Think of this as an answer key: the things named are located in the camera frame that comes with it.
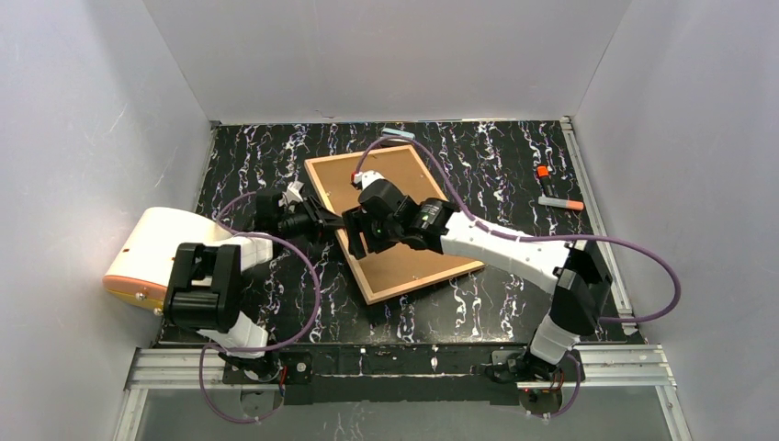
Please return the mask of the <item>brown cardboard backing board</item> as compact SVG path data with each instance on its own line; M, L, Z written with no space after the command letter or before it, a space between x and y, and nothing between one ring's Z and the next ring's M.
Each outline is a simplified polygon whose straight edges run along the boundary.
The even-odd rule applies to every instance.
M358 192L350 185L350 177L361 156L361 152L345 153L304 161L305 170L323 206L337 215L357 205ZM411 145L373 150L360 169L381 173L417 202L445 196ZM337 231L335 237L368 304L485 267L479 261L431 251L415 251L400 243L380 254L356 259L348 253L345 230Z

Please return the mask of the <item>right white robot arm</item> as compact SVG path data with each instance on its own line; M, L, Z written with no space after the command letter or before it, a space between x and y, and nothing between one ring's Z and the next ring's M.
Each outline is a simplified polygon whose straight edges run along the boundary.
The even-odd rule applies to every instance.
M542 288L552 306L536 328L525 353L527 365L557 365L593 334L612 276L593 241L533 238L482 220L440 198L415 202L383 175L356 172L356 207L342 214L348 252L356 259L379 254L398 243L476 260Z

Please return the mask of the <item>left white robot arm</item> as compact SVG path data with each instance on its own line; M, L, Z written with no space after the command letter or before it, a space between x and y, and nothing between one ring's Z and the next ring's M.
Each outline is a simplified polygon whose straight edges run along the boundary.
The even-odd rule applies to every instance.
M240 195L216 216L224 216L239 203L254 204L253 225L248 230L230 227L228 236L209 243L180 243L177 247L164 297L162 314L171 324L210 339L227 356L257 359L267 349L290 345L308 331L301 331L273 344L268 331L242 310L244 273L271 263L286 248L301 258L310 270L314 291L321 280L309 258L293 244L297 238L311 242L344 227L343 219L315 197L300 193L296 181L286 189L265 189Z

